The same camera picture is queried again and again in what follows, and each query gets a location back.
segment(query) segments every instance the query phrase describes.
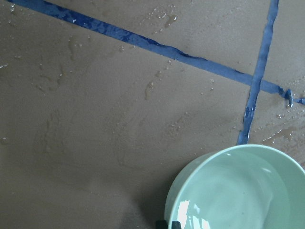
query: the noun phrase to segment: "bowl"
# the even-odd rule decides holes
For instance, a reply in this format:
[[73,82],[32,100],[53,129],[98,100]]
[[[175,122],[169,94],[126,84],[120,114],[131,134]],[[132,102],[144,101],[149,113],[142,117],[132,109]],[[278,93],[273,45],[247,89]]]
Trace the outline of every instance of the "bowl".
[[304,229],[305,171],[268,146],[206,154],[178,174],[164,217],[169,229]]

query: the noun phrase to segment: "wet surface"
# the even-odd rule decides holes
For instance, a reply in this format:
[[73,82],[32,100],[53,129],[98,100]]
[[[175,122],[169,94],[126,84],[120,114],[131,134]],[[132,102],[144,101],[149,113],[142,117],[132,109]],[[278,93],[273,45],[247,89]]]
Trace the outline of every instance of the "wet surface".
[[[232,9],[212,1],[63,6],[253,73],[268,4],[232,2]],[[204,22],[213,25],[181,29],[197,7],[209,9]],[[247,23],[234,26],[232,15],[262,26],[242,35]],[[244,84],[3,0],[0,30],[0,227],[152,229],[178,172],[237,142]],[[214,36],[213,47],[203,42]],[[260,93],[250,142],[304,166],[303,109]]]

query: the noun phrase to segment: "water droplet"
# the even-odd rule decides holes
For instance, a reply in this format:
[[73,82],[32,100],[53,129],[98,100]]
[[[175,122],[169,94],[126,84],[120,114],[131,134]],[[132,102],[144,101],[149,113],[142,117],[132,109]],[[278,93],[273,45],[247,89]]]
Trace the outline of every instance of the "water droplet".
[[282,129],[278,132],[276,132],[275,134],[273,134],[271,137],[265,139],[263,142],[264,144],[274,144],[275,142],[275,139],[276,138],[285,138],[287,140],[291,140],[292,137],[293,137],[293,132],[295,131],[295,128],[294,127],[290,127],[288,129]]
[[10,11],[13,13],[14,10],[15,10],[15,4],[11,4],[11,6],[10,6]]
[[167,20],[166,24],[164,25],[166,28],[170,27],[170,25],[173,24],[177,20],[177,16],[172,15],[172,16],[168,16],[168,18],[169,19]]
[[119,51],[120,51],[120,52],[123,52],[123,51],[124,51],[124,47],[121,46],[121,47],[119,48]]
[[285,115],[284,115],[284,114],[277,114],[276,117],[277,117],[278,119],[282,119],[282,118],[285,117]]
[[148,86],[149,88],[153,88],[153,86],[154,86],[153,81],[151,81],[147,86]]
[[9,64],[8,63],[6,63],[6,64],[4,64],[4,65],[0,65],[0,68],[5,68],[5,67],[7,67]]
[[3,146],[6,146],[9,144],[9,140],[7,137],[3,137],[0,139],[0,143],[3,145]]

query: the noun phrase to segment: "blue tape strip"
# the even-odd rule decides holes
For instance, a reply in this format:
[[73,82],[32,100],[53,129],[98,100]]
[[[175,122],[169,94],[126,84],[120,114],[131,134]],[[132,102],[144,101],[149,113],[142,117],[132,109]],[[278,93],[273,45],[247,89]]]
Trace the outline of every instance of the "blue tape strip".
[[268,12],[268,22],[265,26],[261,49],[258,55],[258,60],[250,89],[249,99],[246,106],[246,110],[244,112],[244,129],[240,132],[238,136],[238,145],[247,144],[249,140],[251,124],[256,110],[256,100],[260,92],[261,81],[264,76],[265,68],[267,65],[267,58],[273,35],[273,24],[275,22],[278,12],[278,2],[279,0],[271,0],[270,3],[270,8]]
[[300,98],[300,99],[295,99],[293,97],[293,93],[290,89],[288,89],[286,92],[284,91],[284,89],[282,87],[279,87],[279,94],[280,96],[282,96],[284,99],[288,100],[289,102],[289,106],[293,107],[294,102],[298,103],[298,104],[302,104],[305,105],[305,98]]

